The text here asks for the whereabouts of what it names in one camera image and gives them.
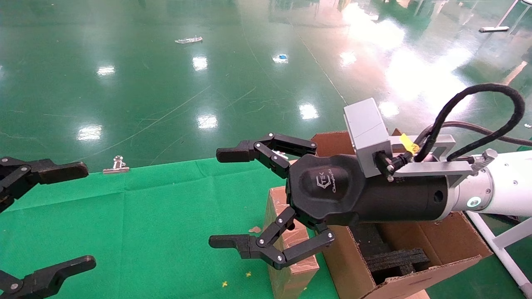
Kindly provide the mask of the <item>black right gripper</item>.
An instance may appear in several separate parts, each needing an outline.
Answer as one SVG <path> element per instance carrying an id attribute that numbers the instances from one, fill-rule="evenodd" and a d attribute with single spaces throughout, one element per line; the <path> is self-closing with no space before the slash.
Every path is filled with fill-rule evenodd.
<path id="1" fill-rule="evenodd" d="M 259 161 L 282 179 L 287 178 L 285 208 L 259 237 L 249 234 L 214 235 L 211 248 L 234 248 L 242 259 L 261 259 L 276 270 L 323 251 L 335 240 L 327 225 L 429 221 L 444 215 L 448 188 L 444 176 L 400 177 L 380 174 L 367 178 L 355 155 L 316 157 L 317 143 L 296 137 L 267 134 L 242 140 L 236 147 L 217 148 L 220 163 Z M 278 152 L 301 157 L 294 164 Z M 314 225 L 317 234 L 285 250 L 274 243 L 299 219 Z"/>

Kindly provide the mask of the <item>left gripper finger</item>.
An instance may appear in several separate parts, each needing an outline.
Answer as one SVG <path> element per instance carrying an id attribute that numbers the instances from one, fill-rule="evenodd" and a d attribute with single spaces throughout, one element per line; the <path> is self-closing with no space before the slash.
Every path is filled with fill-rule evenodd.
<path id="1" fill-rule="evenodd" d="M 82 179 L 88 176 L 83 162 L 55 164 L 51 159 L 23 161 L 2 157 L 0 161 L 0 211 L 7 210 L 36 185 Z"/>
<path id="2" fill-rule="evenodd" d="M 0 289 L 2 299 L 45 299 L 53 297 L 62 287 L 63 282 L 77 274 L 90 271 L 96 267 L 96 259 L 85 255 L 59 264 L 44 267 L 19 279 L 0 271 Z"/>

